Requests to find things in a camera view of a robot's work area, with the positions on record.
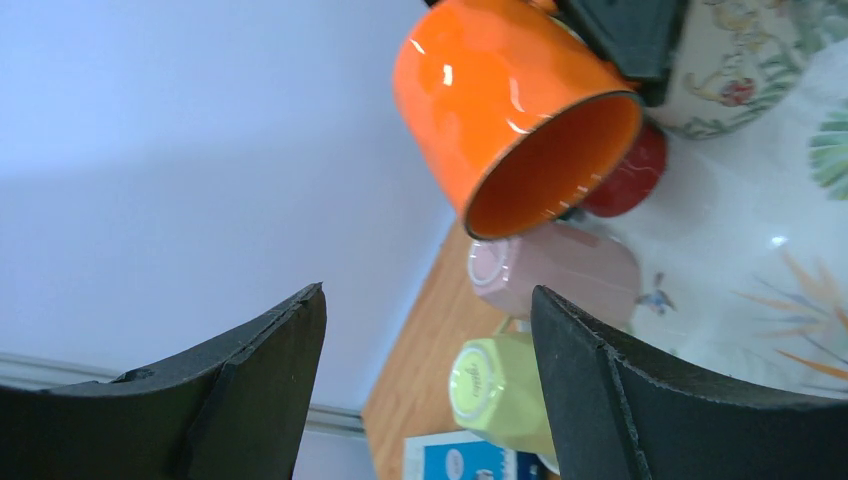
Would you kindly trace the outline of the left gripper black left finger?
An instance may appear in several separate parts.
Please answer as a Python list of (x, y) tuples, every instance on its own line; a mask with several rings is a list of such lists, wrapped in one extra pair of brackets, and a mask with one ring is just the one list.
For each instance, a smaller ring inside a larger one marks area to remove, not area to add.
[(1, 390), (5, 479), (289, 479), (327, 325), (310, 284), (108, 382)]

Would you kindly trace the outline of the orange mug black handle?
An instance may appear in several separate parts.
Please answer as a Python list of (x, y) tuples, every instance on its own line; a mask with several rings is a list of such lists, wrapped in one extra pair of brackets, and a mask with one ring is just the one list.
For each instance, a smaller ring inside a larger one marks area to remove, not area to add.
[(637, 94), (522, 1), (440, 1), (404, 40), (396, 106), (467, 234), (522, 234), (579, 205), (643, 125)]

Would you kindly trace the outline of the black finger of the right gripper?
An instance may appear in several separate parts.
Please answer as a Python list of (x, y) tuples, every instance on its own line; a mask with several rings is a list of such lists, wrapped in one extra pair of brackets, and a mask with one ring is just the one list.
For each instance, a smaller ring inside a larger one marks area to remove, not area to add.
[(596, 56), (638, 84), (646, 106), (665, 102), (688, 0), (572, 0), (556, 5), (556, 17)]

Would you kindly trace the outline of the red mug black handle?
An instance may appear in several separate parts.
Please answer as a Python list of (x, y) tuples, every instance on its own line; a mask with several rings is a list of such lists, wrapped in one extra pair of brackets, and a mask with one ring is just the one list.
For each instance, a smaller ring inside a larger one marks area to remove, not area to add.
[(653, 123), (644, 124), (632, 148), (580, 204), (603, 218), (627, 213), (644, 201), (657, 186), (667, 166), (667, 140)]

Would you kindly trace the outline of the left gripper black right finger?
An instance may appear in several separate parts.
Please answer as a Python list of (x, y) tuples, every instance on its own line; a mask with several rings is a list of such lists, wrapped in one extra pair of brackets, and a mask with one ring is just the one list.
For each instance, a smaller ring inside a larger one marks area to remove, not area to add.
[(531, 330), (564, 479), (843, 479), (847, 404), (704, 369), (544, 286)]

